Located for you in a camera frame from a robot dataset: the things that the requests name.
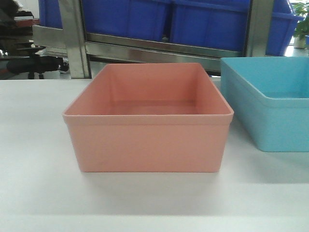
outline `office chair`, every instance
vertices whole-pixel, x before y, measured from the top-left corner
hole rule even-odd
[[[24,46],[17,50],[28,52],[29,57],[18,58],[9,61],[6,65],[8,71],[14,74],[29,73],[28,79],[34,79],[34,73],[39,74],[40,79],[44,79],[44,72],[57,71],[63,66],[63,59],[56,57],[40,56],[36,52],[44,49],[44,47],[30,47],[31,42],[17,43],[16,45]]]

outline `green plant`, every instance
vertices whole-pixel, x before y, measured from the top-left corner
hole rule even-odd
[[[304,39],[305,35],[309,35],[309,1],[300,0],[294,4],[295,14],[302,16],[305,19],[297,23],[297,27],[294,32],[294,37]]]

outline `metal shelf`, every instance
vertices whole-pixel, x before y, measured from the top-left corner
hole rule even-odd
[[[220,73],[220,58],[264,56],[274,0],[251,0],[244,52],[86,33],[81,0],[59,0],[63,29],[33,26],[44,54],[68,57],[72,78],[91,78],[90,59],[124,62],[198,62]]]

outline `blue plastic crate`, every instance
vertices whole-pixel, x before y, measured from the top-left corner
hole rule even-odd
[[[200,1],[174,0],[170,41],[177,44],[242,51],[246,36],[248,5],[232,1]],[[284,55],[297,22],[302,19],[293,14],[273,13],[267,55]]]
[[[221,92],[257,147],[309,152],[309,58],[223,58]]]
[[[161,41],[171,0],[84,0],[88,32]]]
[[[226,3],[228,4],[229,3],[240,3],[240,4],[245,4],[247,7],[250,6],[250,0],[190,0],[190,1],[199,1],[199,2],[221,4],[221,5],[226,4]],[[273,12],[294,14],[294,9],[289,0],[275,0],[274,6],[273,6]]]
[[[166,17],[166,22],[164,26],[164,31],[163,34],[167,36],[168,38],[170,37],[170,30],[172,28],[172,20],[173,20],[173,4],[170,4],[168,7],[168,15]]]
[[[271,56],[284,56],[285,50],[294,34],[297,22],[303,19],[303,17],[293,14],[273,13],[266,54]]]
[[[175,0],[170,42],[242,50],[248,9],[238,5],[219,5]]]
[[[40,25],[50,28],[62,28],[58,0],[39,0]]]

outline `plastic bin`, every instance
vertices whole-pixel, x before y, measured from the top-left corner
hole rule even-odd
[[[171,0],[83,0],[88,32],[161,41]]]
[[[39,0],[40,25],[50,28],[62,28],[58,0]]]
[[[308,48],[309,47],[309,36],[306,35],[305,38],[306,38],[306,48]]]
[[[175,0],[173,13],[172,43],[243,50],[248,17],[245,4]],[[302,19],[292,14],[273,13],[267,55],[284,55],[297,22]]]
[[[223,58],[221,92],[257,147],[309,152],[309,58]]]
[[[199,1],[211,4],[220,4],[220,5],[229,3],[238,3],[238,4],[245,4],[248,8],[250,6],[250,0],[189,0],[189,1]],[[294,14],[294,9],[289,0],[275,0],[273,6],[273,12]]]
[[[244,6],[175,0],[170,41],[240,51],[247,15]]]
[[[200,64],[109,64],[63,117],[81,171],[216,172],[233,113]]]

